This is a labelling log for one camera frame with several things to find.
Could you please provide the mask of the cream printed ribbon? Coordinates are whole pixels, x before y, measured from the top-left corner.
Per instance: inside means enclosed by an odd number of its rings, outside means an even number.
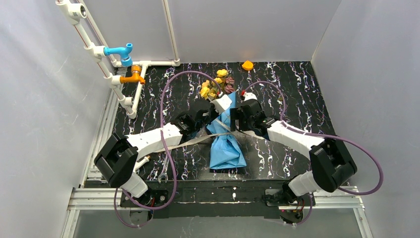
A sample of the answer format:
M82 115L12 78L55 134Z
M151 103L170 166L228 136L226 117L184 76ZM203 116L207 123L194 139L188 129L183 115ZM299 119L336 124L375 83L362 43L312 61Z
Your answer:
M198 143L200 143L204 140L207 140L209 138L212 138L212 137L218 137L218 136L222 136L222 135L235 135L235 136L237 136L239 134L246 134L246 135L249 135L251 137L255 137L257 139L264 139L261 136L257 136L253 131L229 131L229 132L226 132L226 133L216 133L216 134L210 134L210 135L207 135L207 136L196 137L192 140L189 140L188 142L184 142L184 143L179 144L179 145L168 146L168 149L173 150L173 149L180 148L180 147L185 147L185 146L198 144Z

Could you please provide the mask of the brown pink fake flower bunch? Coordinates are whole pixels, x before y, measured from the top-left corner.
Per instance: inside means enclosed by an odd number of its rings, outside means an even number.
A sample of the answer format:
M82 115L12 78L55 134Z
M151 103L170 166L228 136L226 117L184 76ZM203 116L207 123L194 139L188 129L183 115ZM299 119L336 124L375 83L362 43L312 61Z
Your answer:
M228 76L224 79L224 87L223 90L226 94L233 93L235 91L234 87L234 79L231 76Z

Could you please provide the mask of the yellow fake flower bunch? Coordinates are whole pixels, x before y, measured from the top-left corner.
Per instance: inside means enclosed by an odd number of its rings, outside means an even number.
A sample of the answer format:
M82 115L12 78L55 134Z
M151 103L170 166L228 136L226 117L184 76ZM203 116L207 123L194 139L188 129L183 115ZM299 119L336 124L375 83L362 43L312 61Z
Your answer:
M200 97L205 100L214 100L227 94L226 87L228 86L226 79L228 76L227 69L220 69L216 72L216 78L214 80L206 80L201 85Z

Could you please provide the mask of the blue wrapping paper sheet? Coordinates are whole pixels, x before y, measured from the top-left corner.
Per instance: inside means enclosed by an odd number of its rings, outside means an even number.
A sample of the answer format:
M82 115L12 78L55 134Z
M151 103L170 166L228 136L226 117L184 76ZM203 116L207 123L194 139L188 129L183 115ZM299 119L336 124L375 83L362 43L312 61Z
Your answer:
M238 141L230 131L230 110L224 111L207 126L210 134L218 134L210 149L210 169L242 168L247 165Z

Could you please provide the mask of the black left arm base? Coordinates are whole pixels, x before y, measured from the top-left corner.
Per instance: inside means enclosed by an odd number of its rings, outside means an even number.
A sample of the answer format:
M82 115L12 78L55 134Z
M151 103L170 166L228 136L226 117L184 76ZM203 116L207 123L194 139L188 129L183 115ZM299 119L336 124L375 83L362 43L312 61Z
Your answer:
M143 208L147 212L147 224L152 218L155 210L163 209L170 201L171 195L167 190L148 189L139 198L134 197L128 191L123 190L119 206L121 208ZM141 227L143 225L128 225L129 227Z

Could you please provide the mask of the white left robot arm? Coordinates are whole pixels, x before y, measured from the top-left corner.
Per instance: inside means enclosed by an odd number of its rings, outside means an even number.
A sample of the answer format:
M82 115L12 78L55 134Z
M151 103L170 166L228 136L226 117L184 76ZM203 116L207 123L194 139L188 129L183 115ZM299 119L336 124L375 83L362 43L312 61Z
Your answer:
M199 110L194 118L188 113L181 113L163 127L140 134L124 136L113 133L95 157L94 164L110 187L122 188L139 198L148 186L135 172L138 169L137 160L166 148L197 143L196 135L200 129L219 115L211 106Z

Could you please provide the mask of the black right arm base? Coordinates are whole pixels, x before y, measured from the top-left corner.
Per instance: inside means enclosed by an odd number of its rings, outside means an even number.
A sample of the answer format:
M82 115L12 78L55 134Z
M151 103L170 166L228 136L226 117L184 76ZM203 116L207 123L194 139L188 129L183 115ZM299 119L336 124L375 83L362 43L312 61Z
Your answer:
M284 224L297 226L309 218L315 205L315 198L311 193L298 197L288 197L282 188L266 189L262 201L268 207L280 210L280 219Z

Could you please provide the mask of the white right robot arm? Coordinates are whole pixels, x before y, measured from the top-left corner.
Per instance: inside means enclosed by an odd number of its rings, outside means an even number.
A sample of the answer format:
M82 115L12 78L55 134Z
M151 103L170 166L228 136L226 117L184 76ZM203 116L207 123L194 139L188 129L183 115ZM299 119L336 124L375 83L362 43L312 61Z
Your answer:
M334 192L357 172L357 166L344 142L310 136L284 121L266 116L255 99L246 100L240 107L230 109L230 127L232 131L238 130L283 144L310 161L310 171L283 184L281 195L288 200L319 190Z

